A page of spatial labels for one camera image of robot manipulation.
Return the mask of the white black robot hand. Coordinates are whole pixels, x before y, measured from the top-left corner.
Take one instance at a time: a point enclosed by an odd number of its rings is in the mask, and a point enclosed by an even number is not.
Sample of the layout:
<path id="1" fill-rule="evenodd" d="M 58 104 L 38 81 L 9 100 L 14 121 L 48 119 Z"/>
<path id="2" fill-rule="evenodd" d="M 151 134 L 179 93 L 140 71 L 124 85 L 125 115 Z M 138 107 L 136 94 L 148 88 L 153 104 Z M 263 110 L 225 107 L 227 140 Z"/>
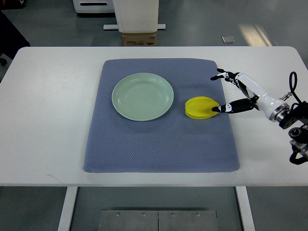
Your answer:
<path id="1" fill-rule="evenodd" d="M 255 108 L 264 112 L 265 117 L 273 122 L 280 122 L 290 112 L 290 106 L 286 101 L 271 97 L 263 87 L 246 74 L 227 72 L 219 68 L 217 71 L 219 74 L 211 77 L 211 80 L 225 79 L 241 90 L 245 98 L 213 107 L 213 112 L 235 114 Z"/>

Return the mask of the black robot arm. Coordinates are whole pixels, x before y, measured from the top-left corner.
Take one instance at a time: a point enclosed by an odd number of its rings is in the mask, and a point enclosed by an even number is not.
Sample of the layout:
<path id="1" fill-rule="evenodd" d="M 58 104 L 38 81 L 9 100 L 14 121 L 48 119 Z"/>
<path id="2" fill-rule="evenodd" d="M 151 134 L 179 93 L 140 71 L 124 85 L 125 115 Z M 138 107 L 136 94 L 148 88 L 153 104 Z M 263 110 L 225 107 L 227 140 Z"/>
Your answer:
<path id="1" fill-rule="evenodd" d="M 291 106 L 285 106 L 284 110 L 276 118 L 282 129 L 289 129 L 288 135 L 291 138 L 290 145 L 292 154 L 289 161 L 295 165 L 301 165 L 308 161 L 308 103 L 300 100 L 295 93 L 297 87 L 297 73 L 291 72 L 289 75 L 290 91 L 281 97 L 287 100 L 293 96 L 296 102 Z"/>

